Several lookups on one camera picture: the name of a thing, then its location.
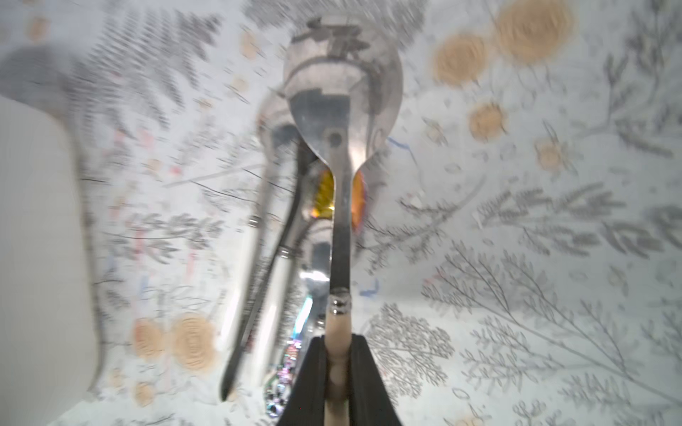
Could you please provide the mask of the spoon with patterned handle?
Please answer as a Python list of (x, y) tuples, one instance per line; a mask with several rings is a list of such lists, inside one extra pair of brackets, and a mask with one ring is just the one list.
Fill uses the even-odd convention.
[(263, 380), (266, 414), (282, 416), (313, 337), (324, 331), (330, 283), (332, 225), (318, 219), (305, 229), (296, 247), (292, 270), (285, 282), (283, 316), (275, 353)]

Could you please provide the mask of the spoon with white handle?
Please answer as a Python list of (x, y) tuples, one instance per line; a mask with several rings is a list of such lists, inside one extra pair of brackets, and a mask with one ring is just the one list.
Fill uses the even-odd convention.
[(280, 89), (269, 92), (261, 104), (256, 130), (265, 156), (264, 170), (261, 172), (255, 207), (243, 235), (237, 239), (234, 284), (228, 292), (226, 313), (216, 338), (216, 347), (229, 354), (225, 370), (229, 378), (236, 377), (245, 348), (243, 340), (249, 336), (245, 308), (252, 289), (257, 287), (256, 268), (266, 232), (266, 215), (277, 176), (281, 147), (292, 139), (291, 113)]

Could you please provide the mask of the spoon with beige handle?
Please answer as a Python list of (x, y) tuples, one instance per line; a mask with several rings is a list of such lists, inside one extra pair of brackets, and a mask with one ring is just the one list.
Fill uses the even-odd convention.
[(334, 179), (325, 338), (324, 425), (351, 425), (352, 191), (356, 173), (385, 145), (401, 108), (403, 73), (394, 43), (361, 17), (316, 17), (291, 39), (284, 92), (299, 133)]

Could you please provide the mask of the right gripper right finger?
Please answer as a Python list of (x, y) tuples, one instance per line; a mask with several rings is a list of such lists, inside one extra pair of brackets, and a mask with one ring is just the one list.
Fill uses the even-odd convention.
[(351, 426), (401, 426), (367, 339), (352, 335), (349, 360)]

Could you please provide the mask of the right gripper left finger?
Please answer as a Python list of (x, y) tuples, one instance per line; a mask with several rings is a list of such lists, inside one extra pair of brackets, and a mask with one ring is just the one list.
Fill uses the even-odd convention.
[(314, 337), (277, 426), (323, 426), (327, 381), (324, 337)]

